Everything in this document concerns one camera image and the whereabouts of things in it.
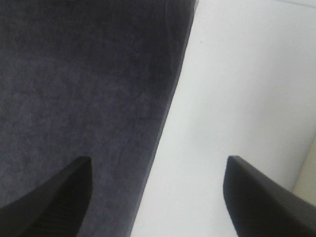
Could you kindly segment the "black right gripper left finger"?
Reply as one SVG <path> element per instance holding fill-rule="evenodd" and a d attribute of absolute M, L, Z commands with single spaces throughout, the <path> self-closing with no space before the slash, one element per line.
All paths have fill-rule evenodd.
<path fill-rule="evenodd" d="M 2 237 L 75 237 L 93 189 L 90 157 L 79 157 L 30 193 L 0 209 Z"/>

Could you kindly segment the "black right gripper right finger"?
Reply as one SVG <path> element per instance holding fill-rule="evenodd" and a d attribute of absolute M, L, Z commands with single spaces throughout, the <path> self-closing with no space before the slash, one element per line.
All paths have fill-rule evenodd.
<path fill-rule="evenodd" d="M 223 195 L 239 237 L 316 235 L 316 207 L 239 156 L 228 157 Z"/>

